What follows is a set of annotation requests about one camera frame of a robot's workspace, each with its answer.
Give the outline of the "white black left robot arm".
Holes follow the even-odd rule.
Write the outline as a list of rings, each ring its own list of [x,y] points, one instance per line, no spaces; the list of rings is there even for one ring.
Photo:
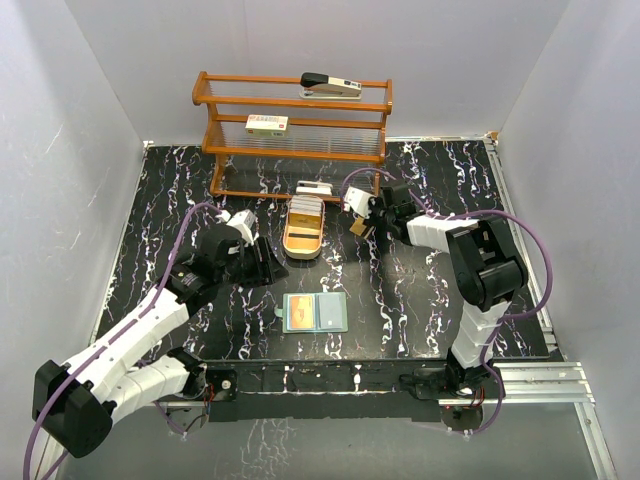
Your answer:
[[[49,360],[37,370],[34,420],[70,455],[82,458],[139,408],[166,396],[201,396],[206,368],[183,348],[146,366],[139,361],[212,304],[221,287],[268,286],[287,275],[267,238],[247,241],[233,226],[214,226],[197,249],[177,255],[167,277],[103,337],[63,364]]]

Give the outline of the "mint green card holder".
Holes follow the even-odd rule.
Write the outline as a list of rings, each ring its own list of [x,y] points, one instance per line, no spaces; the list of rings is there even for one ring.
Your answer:
[[[282,320],[283,332],[344,333],[348,331],[345,292],[284,294],[274,315]]]

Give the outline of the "brown gold credit card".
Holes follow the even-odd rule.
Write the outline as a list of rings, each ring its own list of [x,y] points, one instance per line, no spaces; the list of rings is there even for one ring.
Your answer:
[[[366,219],[362,217],[357,217],[349,229],[351,233],[361,238],[367,238],[373,230],[374,227],[368,225]]]

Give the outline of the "orange VIP credit card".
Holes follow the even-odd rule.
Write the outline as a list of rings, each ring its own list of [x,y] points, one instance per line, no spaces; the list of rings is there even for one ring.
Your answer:
[[[310,330],[315,326],[315,307],[312,295],[293,295],[289,299],[289,328]]]

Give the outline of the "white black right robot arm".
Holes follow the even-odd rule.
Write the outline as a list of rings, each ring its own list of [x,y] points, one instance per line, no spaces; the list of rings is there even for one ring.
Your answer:
[[[458,333],[442,371],[427,378],[440,392],[471,395],[495,371],[491,350],[514,296],[528,283],[528,270],[510,233],[511,220],[489,210],[476,218],[434,218],[419,208],[406,186],[384,187],[362,203],[368,229],[381,228],[414,247],[449,255],[463,299]]]

